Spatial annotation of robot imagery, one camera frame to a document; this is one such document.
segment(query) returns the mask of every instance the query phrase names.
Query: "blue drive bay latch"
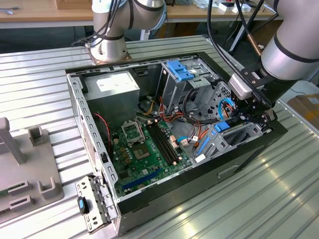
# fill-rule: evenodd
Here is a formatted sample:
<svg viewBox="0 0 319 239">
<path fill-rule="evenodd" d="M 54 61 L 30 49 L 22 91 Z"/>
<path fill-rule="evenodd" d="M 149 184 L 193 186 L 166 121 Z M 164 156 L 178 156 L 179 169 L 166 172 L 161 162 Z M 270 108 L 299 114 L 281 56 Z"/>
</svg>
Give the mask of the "blue drive bay latch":
<svg viewBox="0 0 319 239">
<path fill-rule="evenodd" d="M 182 65 L 179 61 L 168 61 L 167 66 L 179 81 L 188 81 L 195 77 L 193 74 L 189 73 L 186 66 Z"/>
</svg>

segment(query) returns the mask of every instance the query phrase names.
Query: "workbench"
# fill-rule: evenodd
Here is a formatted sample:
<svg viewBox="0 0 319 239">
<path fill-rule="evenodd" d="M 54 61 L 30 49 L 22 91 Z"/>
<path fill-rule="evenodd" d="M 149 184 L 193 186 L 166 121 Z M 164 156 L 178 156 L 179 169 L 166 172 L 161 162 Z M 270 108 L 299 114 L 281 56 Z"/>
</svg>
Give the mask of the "workbench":
<svg viewBox="0 0 319 239">
<path fill-rule="evenodd" d="M 31 28 L 53 26 L 87 26 L 93 25 L 91 9 L 69 10 L 56 9 L 54 0 L 0 0 L 0 7 L 18 6 L 14 14 L 0 12 L 0 28 Z M 244 13 L 248 19 L 252 11 Z M 262 8 L 256 20 L 267 20 L 274 14 L 273 11 Z M 168 22 L 205 22 L 207 10 L 195 5 L 167 6 Z M 212 9 L 212 21 L 234 21 L 237 14 L 224 12 L 218 8 Z"/>
<path fill-rule="evenodd" d="M 232 73 L 202 36 L 129 42 L 127 47 L 133 59 L 205 51 Z M 84 47 L 0 55 L 0 117 L 10 120 L 13 136 L 33 125 L 49 131 L 65 194 L 0 225 L 0 238 L 115 237 L 112 226 L 87 234 L 74 186 L 92 168 L 64 69 L 91 64 Z M 275 111 L 288 133 L 243 171 L 120 238 L 318 238 L 319 132 L 282 100 Z"/>
</svg>

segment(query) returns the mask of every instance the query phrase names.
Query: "motherboard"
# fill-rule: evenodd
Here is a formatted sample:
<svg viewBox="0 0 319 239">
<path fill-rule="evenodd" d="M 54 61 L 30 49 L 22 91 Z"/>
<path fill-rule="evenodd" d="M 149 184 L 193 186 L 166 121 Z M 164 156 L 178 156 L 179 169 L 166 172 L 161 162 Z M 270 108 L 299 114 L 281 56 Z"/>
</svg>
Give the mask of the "motherboard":
<svg viewBox="0 0 319 239">
<path fill-rule="evenodd" d="M 165 122 L 138 127 L 134 123 L 112 133 L 113 165 L 119 176 L 115 188 L 119 197 L 192 165 Z"/>
</svg>

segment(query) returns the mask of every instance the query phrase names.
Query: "metal table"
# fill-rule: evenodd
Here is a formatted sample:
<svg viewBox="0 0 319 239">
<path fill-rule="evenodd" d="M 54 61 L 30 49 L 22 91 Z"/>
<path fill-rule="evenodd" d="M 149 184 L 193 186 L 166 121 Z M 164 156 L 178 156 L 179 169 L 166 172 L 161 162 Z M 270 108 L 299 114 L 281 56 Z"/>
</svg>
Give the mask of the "metal table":
<svg viewBox="0 0 319 239">
<path fill-rule="evenodd" d="M 201 36 L 130 42 L 134 59 L 205 51 L 231 70 Z M 0 238 L 112 238 L 108 226 L 86 233 L 74 182 L 92 172 L 71 108 L 65 68 L 92 64 L 83 47 L 0 55 L 0 117 L 12 135 L 42 125 L 50 139 L 64 198 L 0 225 Z M 318 238 L 319 132 L 282 101 L 289 132 L 245 170 L 121 237 Z"/>
</svg>

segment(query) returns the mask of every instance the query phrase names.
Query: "black cable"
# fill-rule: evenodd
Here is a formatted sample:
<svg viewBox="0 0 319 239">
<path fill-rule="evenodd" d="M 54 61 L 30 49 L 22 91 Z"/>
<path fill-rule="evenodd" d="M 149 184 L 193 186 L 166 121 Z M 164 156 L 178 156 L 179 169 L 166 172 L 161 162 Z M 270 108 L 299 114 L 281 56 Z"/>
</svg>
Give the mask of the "black cable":
<svg viewBox="0 0 319 239">
<path fill-rule="evenodd" d="M 246 32 L 247 35 L 249 35 L 250 32 L 249 32 L 248 26 L 250 26 L 250 25 L 252 24 L 252 22 L 254 21 L 254 19 L 255 19 L 257 13 L 258 13 L 260 7 L 264 4 L 264 0 L 260 0 L 260 1 L 259 1 L 259 3 L 257 4 L 257 6 L 256 6 L 256 8 L 255 8 L 255 10 L 254 10 L 254 12 L 253 12 L 253 14 L 252 14 L 251 17 L 249 18 L 248 23 L 246 23 L 246 21 L 245 21 L 244 14 L 243 14 L 243 12 L 242 12 L 242 10 L 241 10 L 241 7 L 240 7 L 240 5 L 239 5 L 239 0 L 235 0 L 235 2 L 236 2 L 236 6 L 237 6 L 237 8 L 238 8 L 238 14 L 239 14 L 240 19 L 241 19 L 241 21 L 242 21 L 242 23 L 243 23 L 243 26 L 244 26 L 244 28 L 245 28 L 245 32 Z"/>
<path fill-rule="evenodd" d="M 186 103 L 187 103 L 187 101 L 189 100 L 189 99 L 191 99 L 191 97 L 193 97 L 194 95 L 195 95 L 195 93 L 197 92 L 197 90 L 198 89 L 191 89 L 189 92 L 188 92 L 188 94 L 185 96 L 185 98 L 184 98 L 184 100 L 183 100 L 183 105 L 182 105 L 182 112 L 183 112 L 183 117 L 184 117 L 184 119 L 188 122 L 188 123 L 190 123 L 190 124 L 192 124 L 192 125 L 195 125 L 195 124 L 198 124 L 198 122 L 200 123 L 200 124 L 208 124 L 208 123 L 216 123 L 216 122 L 218 122 L 218 120 L 216 120 L 216 119 L 204 119 L 204 120 L 197 120 L 197 119 L 195 119 L 195 118 L 193 118 L 193 117 L 190 117 L 189 115 L 188 115 L 188 112 L 187 112 L 187 109 L 186 109 Z"/>
<path fill-rule="evenodd" d="M 269 18 L 268 20 L 266 20 L 265 22 L 263 22 L 262 24 L 260 24 L 259 26 L 257 26 L 253 31 L 251 31 L 251 34 L 254 34 L 256 31 L 258 31 L 259 29 L 263 28 L 264 26 L 266 26 L 268 23 L 270 23 L 271 21 L 275 20 L 277 17 L 279 16 L 278 13 L 276 13 L 275 15 L 273 15 L 271 18 Z"/>
<path fill-rule="evenodd" d="M 120 3 L 121 3 L 121 0 L 117 0 L 117 4 L 116 4 L 116 6 L 115 6 L 114 14 L 113 14 L 113 16 L 111 16 L 111 18 L 110 18 L 110 28 L 111 28 L 112 25 L 113 25 L 113 21 L 114 21 L 115 15 L 116 15 L 116 13 L 117 13 L 117 11 L 118 11 L 118 9 L 119 9 Z"/>
<path fill-rule="evenodd" d="M 295 92 L 295 93 L 297 93 L 297 94 L 303 94 L 304 96 L 306 96 L 306 94 L 304 93 L 304 92 L 300 92 L 300 91 L 295 91 L 295 90 L 293 90 L 293 89 L 289 89 L 289 90 L 291 90 L 291 91 L 293 91 L 293 92 Z"/>
<path fill-rule="evenodd" d="M 109 25 L 109 22 L 110 22 L 110 18 L 111 18 L 111 16 L 113 15 L 113 11 L 114 11 L 114 9 L 115 9 L 116 4 L 117 4 L 118 1 L 121 1 L 121 0 L 111 0 L 111 4 L 110 4 L 110 8 L 109 8 L 109 13 L 108 13 L 107 20 L 106 20 L 105 24 L 104 24 L 99 30 L 97 30 L 95 33 L 93 33 L 93 34 L 90 35 L 90 36 L 83 37 L 83 38 L 81 38 L 81 39 L 79 39 L 79 40 L 73 42 L 73 43 L 72 43 L 72 46 L 75 45 L 75 44 L 77 44 L 77 43 L 92 42 L 92 41 L 94 41 L 93 38 L 94 38 L 95 36 L 99 37 L 99 36 L 104 35 L 104 34 L 106 33 L 107 29 L 108 29 L 108 25 Z"/>
<path fill-rule="evenodd" d="M 208 3 L 208 10 L 207 10 L 207 30 L 208 30 L 208 36 L 211 40 L 212 45 L 215 47 L 217 53 L 220 55 L 220 57 L 229 65 L 229 67 L 234 71 L 235 74 L 237 74 L 245 83 L 248 85 L 252 91 L 253 95 L 260 97 L 264 104 L 271 108 L 272 104 L 270 100 L 261 92 L 259 91 L 246 77 L 240 72 L 240 70 L 237 69 L 237 67 L 228 59 L 228 57 L 224 54 L 224 52 L 221 50 L 219 45 L 215 42 L 212 35 L 212 29 L 211 29 L 211 8 L 212 8 L 213 0 L 209 0 Z"/>
</svg>

